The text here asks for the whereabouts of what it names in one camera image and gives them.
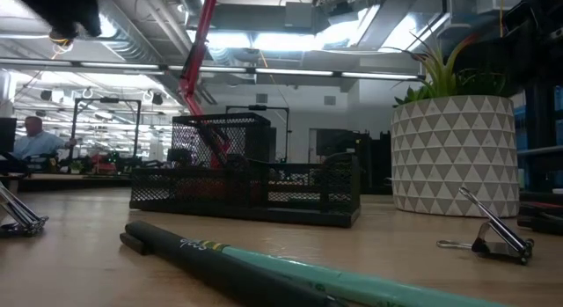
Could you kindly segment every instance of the mesh desk organizer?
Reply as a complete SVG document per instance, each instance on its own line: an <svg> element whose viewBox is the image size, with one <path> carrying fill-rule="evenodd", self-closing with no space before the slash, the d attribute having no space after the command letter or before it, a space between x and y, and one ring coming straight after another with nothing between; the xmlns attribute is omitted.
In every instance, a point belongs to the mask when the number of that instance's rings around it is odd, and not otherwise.
<svg viewBox="0 0 563 307"><path fill-rule="evenodd" d="M353 154L273 164L270 121L256 113L174 117L171 169L135 169L131 208L278 223L351 227L360 215Z"/></svg>

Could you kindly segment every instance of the binder clip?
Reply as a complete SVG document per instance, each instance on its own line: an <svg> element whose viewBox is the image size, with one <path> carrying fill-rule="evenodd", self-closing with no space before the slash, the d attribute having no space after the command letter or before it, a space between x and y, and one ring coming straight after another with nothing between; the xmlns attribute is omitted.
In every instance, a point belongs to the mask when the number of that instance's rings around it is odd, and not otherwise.
<svg viewBox="0 0 563 307"><path fill-rule="evenodd" d="M0 183L0 206L16 222L0 225L0 238L33 237L43 230L47 216L39 217Z"/></svg>
<svg viewBox="0 0 563 307"><path fill-rule="evenodd" d="M462 244L455 241L440 240L436 243L438 247L450 248L450 249L465 249L472 250L479 256L491 259L502 259L511 260L522 265L528 264L528 261L532 256L532 248L534 246L534 240L526 239L525 241L518 237L509 227L507 227L501 219L493 215L487 207L485 207L469 190L464 187L459 188L459 193L465 196L469 201L475 204L481 211L483 211L486 216L489 217L489 221L483 223L479 229L479 234L473 242L470 244ZM492 229L496 232L499 237L502 238L502 242L487 242L485 241L485 235Z"/></svg>

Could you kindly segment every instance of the man in blue shirt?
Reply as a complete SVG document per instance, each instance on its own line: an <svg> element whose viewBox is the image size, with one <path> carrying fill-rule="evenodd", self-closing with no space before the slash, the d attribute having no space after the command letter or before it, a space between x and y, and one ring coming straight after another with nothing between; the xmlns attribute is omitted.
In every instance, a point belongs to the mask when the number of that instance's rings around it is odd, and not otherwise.
<svg viewBox="0 0 563 307"><path fill-rule="evenodd" d="M39 154L56 154L59 149L69 149L77 144L77 140L65 142L56 135L43 131L43 121L39 117L26 118L27 136L22 136L14 144L12 155L24 159Z"/></svg>

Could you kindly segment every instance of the geometric patterned pot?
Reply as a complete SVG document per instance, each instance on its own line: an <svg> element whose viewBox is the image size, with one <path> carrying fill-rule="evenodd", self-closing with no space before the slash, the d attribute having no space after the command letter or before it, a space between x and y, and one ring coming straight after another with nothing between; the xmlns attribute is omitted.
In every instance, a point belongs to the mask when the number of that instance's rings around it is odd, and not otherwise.
<svg viewBox="0 0 563 307"><path fill-rule="evenodd" d="M398 209L485 216L464 186L501 217L516 216L518 166L512 100L425 99L398 106L391 121L393 201Z"/></svg>

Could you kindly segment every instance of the workbench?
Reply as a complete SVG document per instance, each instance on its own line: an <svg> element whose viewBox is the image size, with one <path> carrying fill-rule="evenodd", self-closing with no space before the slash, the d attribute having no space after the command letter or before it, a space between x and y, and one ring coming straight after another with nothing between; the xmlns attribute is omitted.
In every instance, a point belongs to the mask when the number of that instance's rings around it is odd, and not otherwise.
<svg viewBox="0 0 563 307"><path fill-rule="evenodd" d="M125 223L144 220L207 239L356 273L519 306L563 301L563 238L507 224L536 241L526 267L435 242L472 242L484 219L397 211L390 196L363 196L351 229L157 214L128 209L127 188L21 194L49 216L43 235L0 240L0 301L10 307L236 306L156 257L121 245Z"/></svg>

